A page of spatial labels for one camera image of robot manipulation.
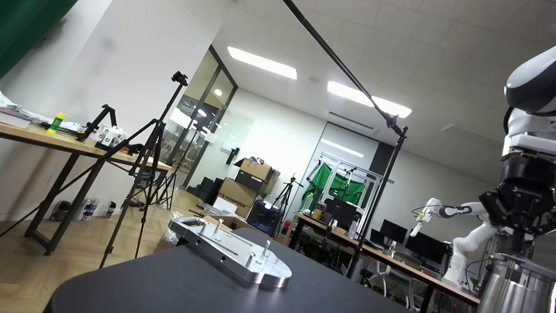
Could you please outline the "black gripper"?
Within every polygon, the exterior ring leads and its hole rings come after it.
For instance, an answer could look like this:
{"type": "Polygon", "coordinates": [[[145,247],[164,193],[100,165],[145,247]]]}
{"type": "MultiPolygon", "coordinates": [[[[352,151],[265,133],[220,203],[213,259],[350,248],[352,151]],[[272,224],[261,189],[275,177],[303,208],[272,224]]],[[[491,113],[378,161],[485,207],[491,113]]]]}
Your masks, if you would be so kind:
{"type": "Polygon", "coordinates": [[[556,165],[531,154],[512,154],[501,163],[501,182],[480,196],[494,226],[525,234],[556,229],[556,165]]]}

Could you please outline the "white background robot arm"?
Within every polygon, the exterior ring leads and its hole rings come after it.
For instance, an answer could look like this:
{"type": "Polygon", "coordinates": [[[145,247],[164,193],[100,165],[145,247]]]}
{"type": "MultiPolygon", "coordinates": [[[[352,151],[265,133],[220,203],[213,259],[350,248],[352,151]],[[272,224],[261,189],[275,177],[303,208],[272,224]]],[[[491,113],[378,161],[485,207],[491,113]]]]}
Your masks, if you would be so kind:
{"type": "Polygon", "coordinates": [[[433,215],[454,219],[475,215],[480,224],[451,240],[451,257],[444,278],[458,287],[466,283],[470,257],[501,233],[512,236],[510,252],[524,255],[527,241],[555,229],[555,163],[532,153],[503,158],[501,182],[477,200],[458,205],[432,196],[416,215],[411,236],[418,236],[433,215]]]}

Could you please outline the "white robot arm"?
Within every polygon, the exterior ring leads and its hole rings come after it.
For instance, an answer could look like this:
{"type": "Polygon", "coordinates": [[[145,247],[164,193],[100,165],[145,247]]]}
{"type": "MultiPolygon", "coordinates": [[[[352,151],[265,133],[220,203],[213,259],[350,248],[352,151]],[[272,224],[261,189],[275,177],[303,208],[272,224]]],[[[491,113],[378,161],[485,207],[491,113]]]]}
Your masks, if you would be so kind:
{"type": "Polygon", "coordinates": [[[501,182],[480,196],[494,226],[527,236],[555,229],[556,47],[520,64],[506,80],[501,182]]]}

